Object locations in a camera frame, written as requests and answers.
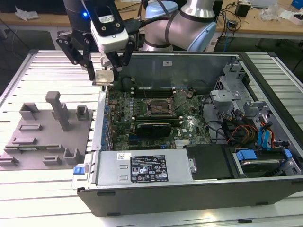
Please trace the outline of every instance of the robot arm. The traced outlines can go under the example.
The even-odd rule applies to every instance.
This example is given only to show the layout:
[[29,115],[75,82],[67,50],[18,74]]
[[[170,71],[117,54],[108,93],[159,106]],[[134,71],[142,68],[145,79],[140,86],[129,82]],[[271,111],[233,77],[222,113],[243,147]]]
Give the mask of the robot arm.
[[[128,65],[134,49],[125,23],[113,0],[63,0],[72,31],[61,33],[57,43],[72,64],[80,64],[95,79],[95,71],[90,60],[91,51],[105,53],[114,68]],[[83,46],[83,55],[76,49],[75,43]],[[125,53],[118,56],[117,50]]]
[[[195,38],[199,35],[201,37],[199,40],[211,38],[215,28],[213,24],[211,27],[204,28],[214,15],[211,8],[214,0],[188,0],[187,10],[184,10],[183,14],[179,13],[181,17],[175,12],[176,9],[167,10],[163,3],[169,1],[164,1],[156,7],[162,6],[163,12],[147,17],[148,19],[145,21],[134,18],[123,21],[114,0],[63,0],[63,2],[72,31],[59,34],[56,41],[72,64],[80,64],[83,69],[88,71],[89,79],[92,81],[95,79],[95,70],[90,60],[90,53],[99,51],[106,54],[113,66],[114,80],[117,81],[118,71],[122,66],[129,64],[135,47],[135,42],[130,35],[137,34],[141,27],[149,25],[146,31],[146,43],[158,42],[180,47],[183,47],[183,42],[186,45],[190,44],[192,40],[189,40],[188,37]],[[207,36],[200,35],[201,27],[204,28],[202,32]],[[187,28],[187,33],[182,31],[183,28]],[[177,42],[173,40],[173,37],[176,36],[179,37]],[[76,49],[76,42],[83,46],[83,55]],[[121,49],[125,49],[125,52],[119,56],[116,51]]]

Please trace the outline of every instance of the blue latch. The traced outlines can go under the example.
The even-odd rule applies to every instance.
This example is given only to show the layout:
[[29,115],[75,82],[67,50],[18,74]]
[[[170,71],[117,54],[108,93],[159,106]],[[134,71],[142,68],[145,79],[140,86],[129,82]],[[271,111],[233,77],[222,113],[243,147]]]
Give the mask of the blue latch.
[[236,153],[239,161],[247,160],[247,159],[257,159],[254,150],[240,150]]
[[84,166],[76,166],[73,170],[74,175],[84,175],[85,174],[85,167]]
[[286,155],[287,158],[291,158],[292,157],[292,153],[290,152],[289,149],[285,149],[284,153],[285,153],[285,155]]

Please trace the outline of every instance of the black power cord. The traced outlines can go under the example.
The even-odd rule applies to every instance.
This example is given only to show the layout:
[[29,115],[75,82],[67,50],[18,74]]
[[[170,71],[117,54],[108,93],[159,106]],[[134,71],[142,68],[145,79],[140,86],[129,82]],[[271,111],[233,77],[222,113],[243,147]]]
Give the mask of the black power cord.
[[296,70],[296,68],[299,66],[299,64],[303,61],[303,58],[301,58],[298,63],[295,65],[294,69],[292,70],[292,72],[294,72]]
[[28,47],[28,45],[0,18],[0,21],[17,37],[18,40],[20,40],[21,43],[23,43],[23,45],[30,50],[30,48]]

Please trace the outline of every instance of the power supply label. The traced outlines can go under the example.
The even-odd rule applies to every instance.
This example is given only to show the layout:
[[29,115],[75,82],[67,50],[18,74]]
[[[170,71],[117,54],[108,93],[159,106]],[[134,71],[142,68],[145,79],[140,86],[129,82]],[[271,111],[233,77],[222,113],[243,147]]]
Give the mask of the power supply label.
[[131,182],[169,181],[165,155],[131,157]]

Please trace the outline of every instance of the sticker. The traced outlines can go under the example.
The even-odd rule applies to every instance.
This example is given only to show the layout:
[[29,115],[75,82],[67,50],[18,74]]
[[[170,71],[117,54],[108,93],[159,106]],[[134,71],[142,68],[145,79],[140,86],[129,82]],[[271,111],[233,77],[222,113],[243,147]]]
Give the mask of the sticker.
[[99,17],[99,20],[105,24],[105,23],[113,22],[114,17],[113,15],[107,15],[107,16]]
[[164,61],[163,66],[172,66],[172,61]]
[[130,157],[130,160],[131,182],[152,183],[169,181],[165,155]]
[[117,160],[130,160],[132,153],[118,153]]

